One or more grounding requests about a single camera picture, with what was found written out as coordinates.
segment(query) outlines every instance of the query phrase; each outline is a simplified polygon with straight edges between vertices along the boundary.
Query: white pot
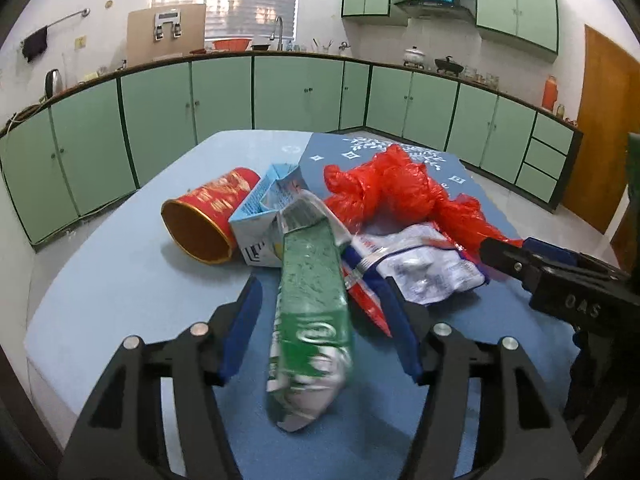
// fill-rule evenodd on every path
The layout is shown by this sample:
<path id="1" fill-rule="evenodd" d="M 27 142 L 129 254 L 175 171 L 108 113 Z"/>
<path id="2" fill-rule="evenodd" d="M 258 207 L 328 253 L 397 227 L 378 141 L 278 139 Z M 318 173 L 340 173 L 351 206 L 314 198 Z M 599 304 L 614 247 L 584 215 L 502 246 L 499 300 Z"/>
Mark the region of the white pot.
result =
<path id="1" fill-rule="evenodd" d="M 424 52 L 412 46 L 404 51 L 404 62 L 424 65 Z"/>

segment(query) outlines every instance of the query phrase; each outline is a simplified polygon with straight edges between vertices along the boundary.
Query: drawer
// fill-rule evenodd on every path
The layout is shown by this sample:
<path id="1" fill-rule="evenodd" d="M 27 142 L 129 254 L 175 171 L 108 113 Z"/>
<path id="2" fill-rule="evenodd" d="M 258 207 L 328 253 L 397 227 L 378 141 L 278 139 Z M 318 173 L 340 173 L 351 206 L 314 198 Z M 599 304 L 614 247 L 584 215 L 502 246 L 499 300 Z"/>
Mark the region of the drawer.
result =
<path id="1" fill-rule="evenodd" d="M 538 114 L 533 136 L 566 155 L 574 138 L 574 131 L 546 115 Z"/>
<path id="2" fill-rule="evenodd" d="M 525 162 L 534 168 L 544 171 L 553 178 L 560 178 L 566 157 L 553 148 L 536 139 L 531 139 Z"/>
<path id="3" fill-rule="evenodd" d="M 544 202 L 551 200 L 558 181 L 548 175 L 532 168 L 528 164 L 523 164 L 520 170 L 520 176 L 516 181 L 516 186 L 524 191 L 529 191 L 532 195 L 537 196 Z"/>

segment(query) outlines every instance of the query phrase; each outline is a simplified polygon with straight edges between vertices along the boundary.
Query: dark blue table section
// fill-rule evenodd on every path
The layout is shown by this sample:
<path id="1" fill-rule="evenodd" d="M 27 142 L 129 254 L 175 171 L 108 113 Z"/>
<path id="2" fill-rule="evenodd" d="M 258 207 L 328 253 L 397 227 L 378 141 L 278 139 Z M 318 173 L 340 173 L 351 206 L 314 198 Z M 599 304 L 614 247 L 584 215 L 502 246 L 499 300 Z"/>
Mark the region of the dark blue table section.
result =
<path id="1" fill-rule="evenodd" d="M 328 195 L 322 178 L 327 164 L 353 168 L 384 150 L 388 142 L 313 134 L 300 160 L 310 190 Z M 484 195 L 453 156 L 409 146 L 417 162 L 426 162 L 430 175 L 447 185 L 450 195 L 473 195 L 487 219 L 504 234 L 516 231 Z M 280 281 L 276 269 L 255 269 L 264 287 L 264 304 L 240 373 L 216 395 L 231 447 L 247 480 L 396 479 L 402 469 L 422 413 L 426 388 L 402 372 L 392 341 L 364 315 L 354 321 L 354 374 L 329 410 L 298 433 L 288 434 L 267 418 L 265 386 L 275 298 Z M 530 355 L 546 385 L 550 400 L 564 404 L 569 367 L 577 349 L 567 324 L 528 307 L 529 294 L 519 282 L 491 282 L 429 307 L 434 322 L 444 320 L 468 338 L 495 343 L 502 336 L 517 338 Z M 478 420 L 479 387 L 470 384 L 469 427 Z M 457 474 L 471 468 L 475 437 L 466 433 Z"/>

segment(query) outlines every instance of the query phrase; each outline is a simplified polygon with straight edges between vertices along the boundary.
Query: red paper cup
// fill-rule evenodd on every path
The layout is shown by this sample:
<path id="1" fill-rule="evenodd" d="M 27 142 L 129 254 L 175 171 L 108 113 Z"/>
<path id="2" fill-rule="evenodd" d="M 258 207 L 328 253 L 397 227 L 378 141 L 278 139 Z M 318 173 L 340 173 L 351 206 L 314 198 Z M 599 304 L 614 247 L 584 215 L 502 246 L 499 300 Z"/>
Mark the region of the red paper cup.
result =
<path id="1" fill-rule="evenodd" d="M 260 176 L 235 168 L 180 198 L 162 204 L 160 214 L 175 243 L 205 264 L 228 261 L 238 245 L 229 217 L 238 209 Z"/>

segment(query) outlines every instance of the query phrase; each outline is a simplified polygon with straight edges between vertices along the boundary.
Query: red bottle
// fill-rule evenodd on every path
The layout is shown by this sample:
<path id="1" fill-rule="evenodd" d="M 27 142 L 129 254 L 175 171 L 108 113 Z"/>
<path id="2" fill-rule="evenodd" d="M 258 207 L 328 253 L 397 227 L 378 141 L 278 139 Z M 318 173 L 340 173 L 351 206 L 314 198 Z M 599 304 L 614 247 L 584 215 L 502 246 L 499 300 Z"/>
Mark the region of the red bottle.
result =
<path id="1" fill-rule="evenodd" d="M 542 107 L 546 108 L 550 112 L 554 111 L 554 105 L 558 100 L 558 83 L 556 78 L 550 75 L 546 78 L 545 93 L 542 96 Z"/>

